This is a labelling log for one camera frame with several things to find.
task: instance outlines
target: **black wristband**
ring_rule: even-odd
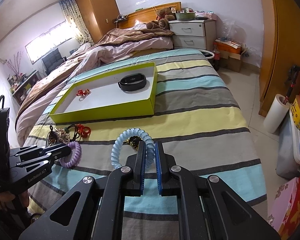
[[[141,88],[144,88],[146,84],[146,76],[142,73],[125,76],[118,82],[119,87],[123,91],[136,91]]]

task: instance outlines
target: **green box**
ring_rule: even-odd
[[[122,91],[118,81],[134,73],[143,73],[146,76],[146,86],[137,91]],[[153,115],[157,78],[155,63],[144,63],[97,74],[75,82],[59,99],[49,115],[55,123]],[[91,93],[86,97],[77,97],[76,94],[80,89],[83,91],[90,89]]]

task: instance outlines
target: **drawer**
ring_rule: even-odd
[[[176,35],[206,36],[204,23],[170,23],[169,26]]]
[[[198,36],[174,35],[173,45],[176,47],[187,47],[195,49],[207,49],[206,38]]]

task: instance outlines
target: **blue coil hair tie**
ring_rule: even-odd
[[[146,143],[146,167],[149,168],[151,164],[154,163],[154,142],[152,138],[147,132],[140,128],[131,128],[120,134],[113,145],[111,164],[115,169],[122,167],[119,162],[120,150],[123,142],[132,136],[139,136]]]

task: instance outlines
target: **mattress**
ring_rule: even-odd
[[[218,175],[266,217],[264,176],[247,123],[223,80],[195,49],[122,60],[72,78],[39,118],[25,146],[45,145],[50,125],[70,125],[55,125],[49,111],[73,82],[146,62],[155,62],[158,69],[154,116],[85,122],[92,132],[79,141],[79,164],[67,169],[56,162],[52,174],[29,189],[31,212],[44,212],[87,175],[95,179],[109,175],[114,141],[124,130],[135,127],[162,141],[165,153],[173,155],[177,165],[205,178]],[[120,162],[125,163],[132,154],[135,150],[123,145]],[[143,196],[125,198],[122,239],[179,239],[176,197],[158,194],[155,165],[145,178]]]

